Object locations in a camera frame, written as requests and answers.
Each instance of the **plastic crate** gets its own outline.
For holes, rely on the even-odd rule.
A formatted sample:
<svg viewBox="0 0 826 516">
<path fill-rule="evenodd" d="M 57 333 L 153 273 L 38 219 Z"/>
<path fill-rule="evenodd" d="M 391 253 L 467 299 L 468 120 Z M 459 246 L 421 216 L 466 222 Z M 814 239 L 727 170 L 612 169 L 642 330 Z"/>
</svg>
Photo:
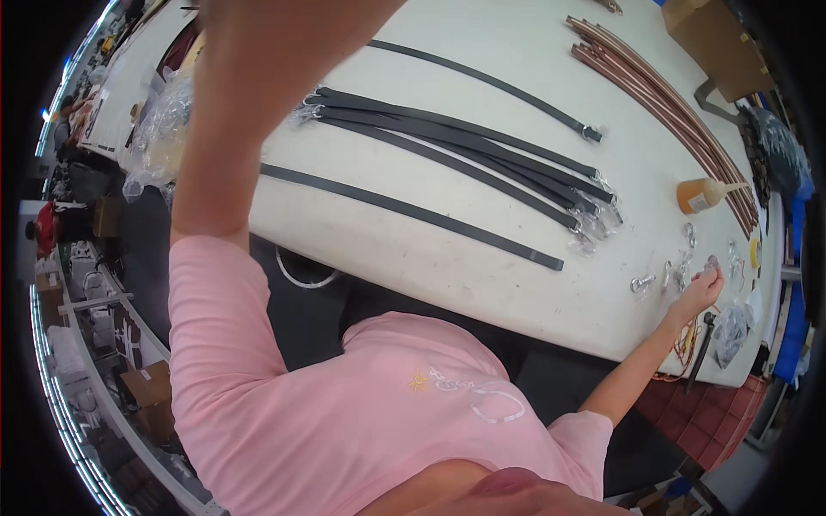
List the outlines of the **plastic crate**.
<svg viewBox="0 0 826 516">
<path fill-rule="evenodd" d="M 766 382 L 749 375 L 739 389 L 686 381 L 650 381 L 637 411 L 706 471 L 731 457 L 752 426 Z"/>
</svg>

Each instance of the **dark floor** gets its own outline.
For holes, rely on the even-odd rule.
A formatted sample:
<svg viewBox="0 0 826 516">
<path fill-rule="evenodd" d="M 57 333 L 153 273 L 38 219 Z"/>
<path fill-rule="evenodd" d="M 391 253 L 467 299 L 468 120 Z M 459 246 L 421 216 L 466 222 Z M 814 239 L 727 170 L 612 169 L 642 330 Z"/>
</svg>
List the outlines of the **dark floor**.
<svg viewBox="0 0 826 516">
<path fill-rule="evenodd" d="M 123 175 L 113 173 L 111 178 L 111 195 L 121 196 Z M 146 324 L 167 343 L 169 210 L 158 190 L 147 188 L 134 203 L 124 202 L 120 235 L 124 244 L 124 287 L 134 294 L 132 303 Z M 250 254 L 261 264 L 269 281 L 271 296 L 267 312 L 287 367 L 294 370 L 340 354 L 339 318 L 348 293 L 363 282 L 341 277 L 324 288 L 308 291 L 291 284 L 281 274 L 275 259 L 275 244 L 253 236 Z M 294 262 L 297 268 L 306 265 L 303 260 Z M 312 274 L 303 269 L 299 272 Z M 562 414 L 575 411 L 615 365 L 507 333 L 508 342 L 519 342 L 533 349 L 514 383 L 546 425 Z M 666 480 L 685 457 L 676 444 L 632 411 L 611 439 L 605 464 L 605 495 L 617 495 Z"/>
</svg>

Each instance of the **hand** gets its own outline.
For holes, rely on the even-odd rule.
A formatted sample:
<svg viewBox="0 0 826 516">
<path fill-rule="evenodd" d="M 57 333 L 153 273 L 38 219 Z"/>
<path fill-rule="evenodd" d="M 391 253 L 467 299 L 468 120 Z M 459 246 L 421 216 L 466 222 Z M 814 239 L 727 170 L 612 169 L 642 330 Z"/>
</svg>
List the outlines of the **hand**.
<svg viewBox="0 0 826 516">
<path fill-rule="evenodd" d="M 723 273 L 719 269 L 698 272 L 691 279 L 691 284 L 668 309 L 667 320 L 678 324 L 680 328 L 688 324 L 697 315 L 712 306 L 723 290 Z"/>
</svg>

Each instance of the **glue bottle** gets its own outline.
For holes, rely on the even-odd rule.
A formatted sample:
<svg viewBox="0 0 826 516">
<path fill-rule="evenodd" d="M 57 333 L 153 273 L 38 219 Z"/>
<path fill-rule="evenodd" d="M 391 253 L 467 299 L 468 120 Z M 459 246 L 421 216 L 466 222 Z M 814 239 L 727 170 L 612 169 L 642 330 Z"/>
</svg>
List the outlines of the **glue bottle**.
<svg viewBox="0 0 826 516">
<path fill-rule="evenodd" d="M 747 182 L 727 184 L 712 178 L 691 179 L 677 185 L 676 201 L 683 213 L 692 215 L 717 206 L 729 192 L 747 186 Z"/>
</svg>

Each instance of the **yellow tape roll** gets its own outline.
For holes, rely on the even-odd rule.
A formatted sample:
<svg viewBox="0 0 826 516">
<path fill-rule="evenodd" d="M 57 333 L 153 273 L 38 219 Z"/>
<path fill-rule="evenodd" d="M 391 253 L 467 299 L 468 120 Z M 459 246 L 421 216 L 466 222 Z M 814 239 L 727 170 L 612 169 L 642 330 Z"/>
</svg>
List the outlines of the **yellow tape roll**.
<svg viewBox="0 0 826 516">
<path fill-rule="evenodd" d="M 760 267 L 760 263 L 762 262 L 763 258 L 763 246 L 760 244 L 760 240 L 754 239 L 752 240 L 752 267 L 758 268 Z"/>
</svg>

